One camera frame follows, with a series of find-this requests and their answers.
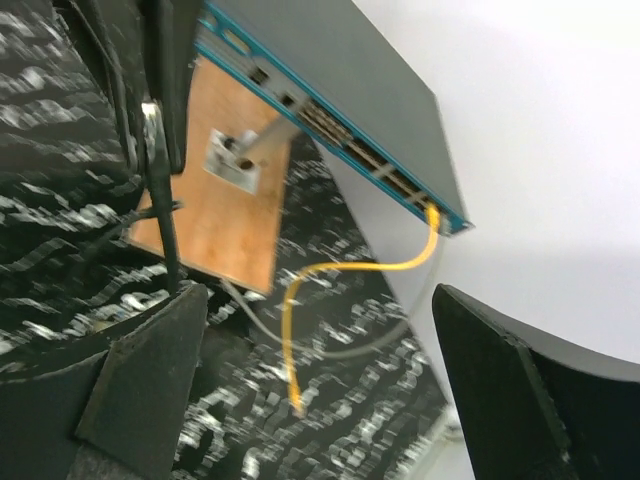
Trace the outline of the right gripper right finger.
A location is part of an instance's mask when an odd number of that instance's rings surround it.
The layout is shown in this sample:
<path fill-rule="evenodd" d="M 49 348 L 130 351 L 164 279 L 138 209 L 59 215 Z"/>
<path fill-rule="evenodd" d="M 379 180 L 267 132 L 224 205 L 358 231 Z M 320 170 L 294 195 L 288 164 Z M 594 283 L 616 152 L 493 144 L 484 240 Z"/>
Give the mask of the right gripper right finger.
<path fill-rule="evenodd" d="M 478 479 L 636 479 L 639 366 L 440 284 L 432 312 Z"/>

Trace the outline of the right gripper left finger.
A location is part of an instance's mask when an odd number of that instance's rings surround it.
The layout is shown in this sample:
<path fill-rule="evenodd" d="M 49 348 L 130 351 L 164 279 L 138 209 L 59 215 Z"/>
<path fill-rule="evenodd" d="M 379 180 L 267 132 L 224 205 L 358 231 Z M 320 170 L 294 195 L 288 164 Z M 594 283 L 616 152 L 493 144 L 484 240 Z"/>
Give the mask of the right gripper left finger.
<path fill-rule="evenodd" d="M 169 478 L 207 302 L 205 286 L 187 286 L 2 372 L 2 478 Z"/>

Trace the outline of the teal network switch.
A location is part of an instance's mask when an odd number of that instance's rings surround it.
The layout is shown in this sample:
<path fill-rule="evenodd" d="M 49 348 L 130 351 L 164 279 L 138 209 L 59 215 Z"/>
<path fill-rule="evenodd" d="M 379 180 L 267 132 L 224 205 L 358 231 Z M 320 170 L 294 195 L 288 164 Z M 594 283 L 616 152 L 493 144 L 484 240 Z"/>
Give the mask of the teal network switch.
<path fill-rule="evenodd" d="M 350 1 L 209 1 L 196 48 L 414 215 L 470 227 L 435 94 Z"/>

